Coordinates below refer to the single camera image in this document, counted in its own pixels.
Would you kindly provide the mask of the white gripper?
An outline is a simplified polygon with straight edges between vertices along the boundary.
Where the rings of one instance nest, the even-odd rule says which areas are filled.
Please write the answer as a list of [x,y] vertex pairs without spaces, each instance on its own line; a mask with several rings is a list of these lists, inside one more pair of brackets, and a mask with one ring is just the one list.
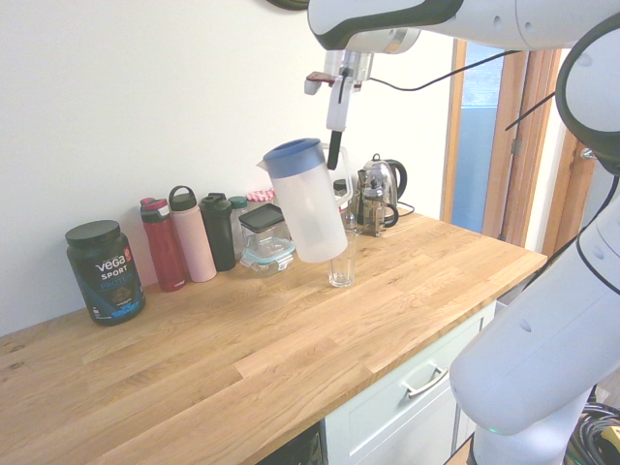
[[355,81],[352,78],[337,78],[332,85],[326,126],[331,132],[328,145],[326,166],[335,170],[341,146],[341,133],[347,127],[348,113],[355,93]]

